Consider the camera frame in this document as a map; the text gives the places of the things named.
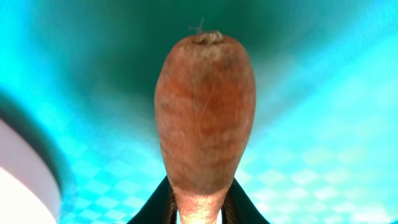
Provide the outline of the orange carrot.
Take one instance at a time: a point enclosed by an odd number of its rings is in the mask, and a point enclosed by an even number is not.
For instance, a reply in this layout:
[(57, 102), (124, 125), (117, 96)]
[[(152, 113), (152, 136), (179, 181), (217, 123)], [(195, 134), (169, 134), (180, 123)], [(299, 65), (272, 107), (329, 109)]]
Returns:
[(195, 27), (162, 66), (155, 123), (182, 223), (215, 223), (251, 134), (254, 69), (238, 40)]

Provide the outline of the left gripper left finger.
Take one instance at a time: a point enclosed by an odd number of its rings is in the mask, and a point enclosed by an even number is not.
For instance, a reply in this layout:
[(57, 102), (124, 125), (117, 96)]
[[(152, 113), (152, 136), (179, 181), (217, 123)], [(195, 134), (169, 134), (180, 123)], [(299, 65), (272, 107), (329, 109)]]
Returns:
[(176, 224), (177, 205), (167, 177), (160, 182), (148, 201), (127, 224)]

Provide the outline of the large white plate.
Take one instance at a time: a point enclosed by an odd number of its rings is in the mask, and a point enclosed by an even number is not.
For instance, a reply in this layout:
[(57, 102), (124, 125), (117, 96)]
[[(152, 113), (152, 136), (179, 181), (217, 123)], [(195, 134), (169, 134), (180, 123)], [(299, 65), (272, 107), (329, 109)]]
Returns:
[(60, 202), (43, 159), (1, 121), (1, 224), (58, 224)]

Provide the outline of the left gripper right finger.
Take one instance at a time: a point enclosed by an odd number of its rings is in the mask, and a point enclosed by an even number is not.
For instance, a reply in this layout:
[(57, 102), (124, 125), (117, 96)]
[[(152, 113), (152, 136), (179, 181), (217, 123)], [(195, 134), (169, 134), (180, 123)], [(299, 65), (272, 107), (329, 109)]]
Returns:
[(222, 209), (222, 224), (270, 224), (254, 206), (236, 179), (226, 194)]

